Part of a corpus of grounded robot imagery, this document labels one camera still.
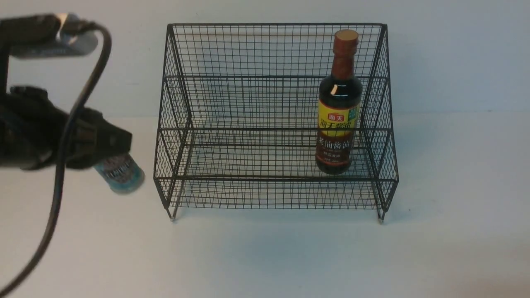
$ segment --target soy sauce bottle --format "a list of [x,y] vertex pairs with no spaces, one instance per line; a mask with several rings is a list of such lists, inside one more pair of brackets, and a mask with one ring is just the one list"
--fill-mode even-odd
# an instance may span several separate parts
[[342,174],[351,166],[354,132],[349,129],[356,127],[363,92],[361,81],[353,76],[358,43],[359,34],[353,30],[335,33],[331,75],[320,83],[319,128],[342,129],[317,134],[316,165],[326,174]]

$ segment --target white surface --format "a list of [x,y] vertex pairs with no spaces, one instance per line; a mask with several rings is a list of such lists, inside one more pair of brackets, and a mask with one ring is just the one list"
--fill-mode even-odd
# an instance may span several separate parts
[[[175,22],[387,23],[395,111],[530,111],[528,0],[2,0],[0,17],[69,11],[114,37],[91,98],[107,115],[158,115],[166,25]],[[46,87],[69,108],[95,60],[13,61],[10,82]]]
[[[375,211],[183,209],[69,171],[56,236],[12,296],[526,297],[528,113],[395,115],[401,182]],[[156,119],[119,119],[150,177]],[[0,284],[40,240],[52,171],[0,171]]]

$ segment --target black cable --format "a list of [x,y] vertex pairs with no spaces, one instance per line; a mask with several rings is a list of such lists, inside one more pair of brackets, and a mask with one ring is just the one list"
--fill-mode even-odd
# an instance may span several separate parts
[[103,46],[101,49],[101,54],[98,59],[98,62],[96,63],[96,66],[94,67],[94,70],[92,71],[92,74],[90,75],[88,81],[83,87],[83,90],[81,91],[79,97],[74,103],[72,110],[70,111],[70,115],[66,120],[66,125],[59,142],[59,148],[57,153],[57,165],[55,167],[54,196],[51,202],[51,210],[48,218],[48,224],[46,225],[42,240],[40,241],[36,252],[33,254],[33,257],[24,267],[24,269],[7,286],[5,286],[5,288],[0,291],[0,298],[6,297],[18,286],[20,286],[20,284],[35,269],[37,264],[40,262],[40,260],[46,253],[48,246],[50,245],[51,238],[54,235],[55,227],[57,225],[57,218],[59,217],[59,210],[63,197],[63,182],[65,176],[66,158],[68,155],[70,137],[72,136],[72,131],[79,117],[79,114],[83,110],[85,103],[89,99],[90,94],[98,83],[98,80],[101,77],[105,66],[107,65],[107,61],[109,60],[110,50],[112,47],[112,39],[110,37],[109,31],[105,27],[96,23],[79,22],[75,23],[75,27],[71,30],[73,31],[73,33],[77,34],[87,31],[100,31],[103,35]]

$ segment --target wire basket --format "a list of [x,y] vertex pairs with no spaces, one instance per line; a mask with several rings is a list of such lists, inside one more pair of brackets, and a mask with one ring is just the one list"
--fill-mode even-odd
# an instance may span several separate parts
[[[333,35],[359,33],[364,94],[350,169],[315,164],[319,84]],[[170,24],[154,180],[172,220],[179,206],[375,209],[398,183],[387,26]]]

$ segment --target brown bottle cap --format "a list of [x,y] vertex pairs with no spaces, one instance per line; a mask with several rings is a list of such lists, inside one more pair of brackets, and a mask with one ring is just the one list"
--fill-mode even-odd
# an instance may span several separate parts
[[359,34],[354,30],[344,29],[335,33],[333,53],[338,56],[353,56],[359,44]]

